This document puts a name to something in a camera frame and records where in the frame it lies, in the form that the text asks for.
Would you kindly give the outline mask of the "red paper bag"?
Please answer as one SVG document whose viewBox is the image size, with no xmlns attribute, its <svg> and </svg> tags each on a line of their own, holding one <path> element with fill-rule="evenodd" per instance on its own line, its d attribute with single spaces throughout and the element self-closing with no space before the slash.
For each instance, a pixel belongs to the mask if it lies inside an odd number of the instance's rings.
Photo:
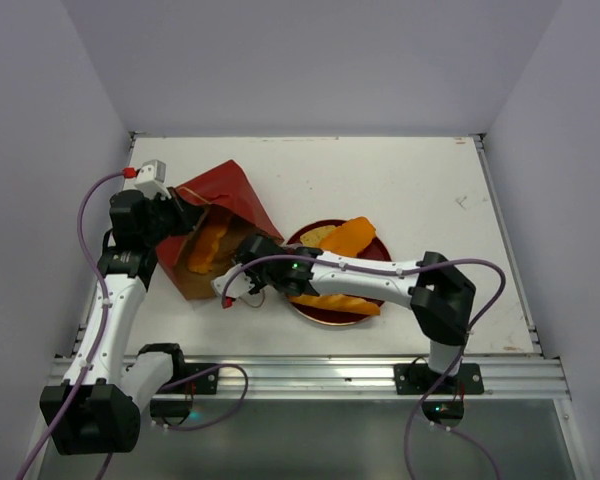
<svg viewBox="0 0 600 480">
<path fill-rule="evenodd" d="M 157 247 L 158 262 L 185 300 L 215 296 L 212 281 L 232 266 L 238 245 L 257 233 L 278 244 L 274 226 L 243 169 L 228 160 L 175 188 L 189 206 L 203 209 L 192 233 L 169 237 Z"/>
</svg>

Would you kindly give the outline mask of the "wavy orange bread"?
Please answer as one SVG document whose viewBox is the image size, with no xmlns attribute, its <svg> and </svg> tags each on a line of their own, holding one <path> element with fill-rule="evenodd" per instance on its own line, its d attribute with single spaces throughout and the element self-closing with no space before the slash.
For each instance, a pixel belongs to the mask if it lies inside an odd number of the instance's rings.
<svg viewBox="0 0 600 480">
<path fill-rule="evenodd" d="M 227 230 L 228 225 L 222 223 L 211 223 L 202 229 L 187 259 L 187 269 L 190 272 L 204 275 L 212 270 L 220 242 Z"/>
</svg>

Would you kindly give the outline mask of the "long twisted bread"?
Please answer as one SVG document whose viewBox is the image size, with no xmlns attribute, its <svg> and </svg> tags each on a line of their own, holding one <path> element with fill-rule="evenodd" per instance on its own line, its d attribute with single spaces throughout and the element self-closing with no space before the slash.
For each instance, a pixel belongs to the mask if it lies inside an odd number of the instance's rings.
<svg viewBox="0 0 600 480">
<path fill-rule="evenodd" d="M 377 316 L 380 314 L 380 306 L 376 303 L 368 301 L 364 298 L 343 294 L 322 296 L 289 296 L 288 299 L 291 303 L 321 310 L 363 316 Z"/>
</svg>

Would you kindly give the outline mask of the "sliced bread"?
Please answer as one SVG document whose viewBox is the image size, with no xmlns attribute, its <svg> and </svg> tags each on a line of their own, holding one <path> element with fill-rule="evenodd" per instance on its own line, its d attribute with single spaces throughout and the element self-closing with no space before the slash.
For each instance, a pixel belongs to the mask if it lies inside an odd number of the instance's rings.
<svg viewBox="0 0 600 480">
<path fill-rule="evenodd" d="M 356 257 L 375 237 L 375 226 L 366 217 L 356 217 L 344 222 L 328 221 L 312 226 L 300 235 L 299 242 L 306 247 Z"/>
</svg>

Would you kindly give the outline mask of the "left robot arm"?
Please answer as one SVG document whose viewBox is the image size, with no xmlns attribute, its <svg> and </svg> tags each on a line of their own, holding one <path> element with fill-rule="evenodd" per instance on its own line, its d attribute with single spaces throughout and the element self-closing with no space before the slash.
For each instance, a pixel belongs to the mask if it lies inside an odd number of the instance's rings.
<svg viewBox="0 0 600 480">
<path fill-rule="evenodd" d="M 153 198 L 134 189 L 111 197 L 112 227 L 96 264 L 98 286 L 86 332 L 62 382 L 44 388 L 40 398 L 60 454 L 130 452 L 152 396 L 160 388 L 177 392 L 187 383 L 188 369 L 176 344 L 144 346 L 130 369 L 124 356 L 158 263 L 158 245 L 194 232 L 206 213 L 174 189 Z"/>
</svg>

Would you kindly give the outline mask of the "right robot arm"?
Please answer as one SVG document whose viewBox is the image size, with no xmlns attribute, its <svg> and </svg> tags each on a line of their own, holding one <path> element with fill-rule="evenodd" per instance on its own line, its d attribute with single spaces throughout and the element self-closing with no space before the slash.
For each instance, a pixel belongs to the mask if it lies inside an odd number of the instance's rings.
<svg viewBox="0 0 600 480">
<path fill-rule="evenodd" d="M 425 369 L 429 387 L 444 393 L 461 380 L 461 350 L 467 343 L 476 287 L 437 252 L 427 252 L 417 261 L 378 261 L 300 244 L 280 246 L 253 234 L 238 246 L 233 266 L 212 281 L 224 307 L 267 286 L 289 297 L 324 300 L 344 294 L 407 308 L 430 341 Z"/>
</svg>

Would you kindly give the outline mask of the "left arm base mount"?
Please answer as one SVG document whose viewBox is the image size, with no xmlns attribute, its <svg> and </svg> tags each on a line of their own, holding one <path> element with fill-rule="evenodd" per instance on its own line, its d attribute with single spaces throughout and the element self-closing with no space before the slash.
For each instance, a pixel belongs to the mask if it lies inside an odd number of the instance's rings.
<svg viewBox="0 0 600 480">
<path fill-rule="evenodd" d="M 182 426 L 195 417 L 196 396 L 212 396 L 217 393 L 218 373 L 216 370 L 202 375 L 215 363 L 186 363 L 169 383 L 175 386 L 162 386 L 151 399 L 149 413 L 152 420 L 168 427 Z"/>
</svg>

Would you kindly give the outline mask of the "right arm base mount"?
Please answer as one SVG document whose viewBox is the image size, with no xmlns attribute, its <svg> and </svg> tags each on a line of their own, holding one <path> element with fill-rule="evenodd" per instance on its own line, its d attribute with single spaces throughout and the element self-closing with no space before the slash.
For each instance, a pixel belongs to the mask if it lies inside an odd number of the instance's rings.
<svg viewBox="0 0 600 480">
<path fill-rule="evenodd" d="M 393 366 L 393 379 L 398 395 L 421 397 L 437 381 L 439 374 L 429 369 L 417 357 L 409 364 Z M 446 377 L 436 390 L 421 405 L 423 415 L 435 424 L 457 427 L 464 418 L 465 400 L 468 395 L 482 395 L 485 387 L 478 364 L 462 363 L 458 373 Z"/>
</svg>

